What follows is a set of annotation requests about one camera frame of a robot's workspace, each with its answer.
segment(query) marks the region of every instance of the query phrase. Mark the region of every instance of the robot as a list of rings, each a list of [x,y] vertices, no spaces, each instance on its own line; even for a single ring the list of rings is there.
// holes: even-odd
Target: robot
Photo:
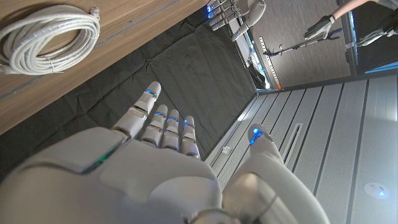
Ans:
[[[232,41],[260,20],[265,10],[265,0],[212,0],[207,4],[208,18],[211,19],[209,25],[213,31],[239,17],[246,16],[244,23],[233,34]]]
[[[312,193],[284,165],[260,124],[251,157],[223,193],[200,160],[195,123],[156,110],[153,82],[111,129],[91,128],[28,158],[0,185],[0,223],[328,223]]]

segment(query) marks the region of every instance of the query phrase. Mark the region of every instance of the robotic finger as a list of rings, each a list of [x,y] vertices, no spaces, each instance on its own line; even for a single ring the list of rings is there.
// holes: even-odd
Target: robotic finger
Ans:
[[[112,127],[112,130],[124,133],[128,138],[135,138],[144,125],[148,114],[154,107],[161,91],[159,82],[152,82],[137,102]]]
[[[178,152],[178,117],[177,110],[172,110],[166,121],[166,128],[163,133],[162,149],[173,149]]]
[[[182,129],[181,153],[200,160],[197,139],[195,136],[195,123],[191,116],[187,116]]]
[[[142,135],[141,141],[152,147],[159,147],[166,119],[167,119],[167,107],[165,105],[160,105],[157,108],[156,113],[152,118],[152,121],[150,122],[144,134]]]

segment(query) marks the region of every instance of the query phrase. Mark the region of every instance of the white glove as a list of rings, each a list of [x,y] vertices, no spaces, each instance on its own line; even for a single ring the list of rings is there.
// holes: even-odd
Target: white glove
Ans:
[[[304,34],[304,38],[306,40],[309,40],[309,39],[316,37],[318,34],[322,34],[323,39],[326,39],[328,37],[328,33],[331,28],[331,25],[334,24],[335,21],[336,21],[336,19],[332,15],[323,16],[319,20],[319,22],[317,22],[314,26],[311,26],[310,28],[308,28],[308,30]]]

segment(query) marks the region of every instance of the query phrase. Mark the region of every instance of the dark cloth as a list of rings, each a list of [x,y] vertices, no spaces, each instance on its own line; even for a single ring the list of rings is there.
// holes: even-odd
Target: dark cloth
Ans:
[[[259,73],[254,67],[253,64],[248,66],[248,70],[250,73],[250,76],[253,80],[254,86],[258,89],[263,89],[265,90],[265,86],[266,86],[266,78],[261,75],[261,73]]]
[[[111,128],[153,81],[162,92],[146,124],[161,104],[181,121],[192,115],[205,159],[254,94],[227,28],[213,32],[206,19],[199,10],[0,136],[0,179],[72,134]]]
[[[389,7],[392,10],[398,9],[398,0],[379,0],[378,3],[382,6]]]
[[[394,11],[375,2],[368,2],[353,10],[356,40],[380,28],[381,22]],[[398,62],[398,35],[380,37],[365,47],[358,47],[358,73]]]

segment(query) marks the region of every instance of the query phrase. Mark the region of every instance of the coiled cable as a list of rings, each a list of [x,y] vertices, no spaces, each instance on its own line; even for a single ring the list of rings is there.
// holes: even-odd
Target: coiled cable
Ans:
[[[82,61],[93,50],[100,35],[99,9],[90,14],[68,5],[39,10],[0,31],[4,42],[0,72],[45,75],[59,73]],[[53,52],[38,55],[56,35],[80,30],[76,38]]]

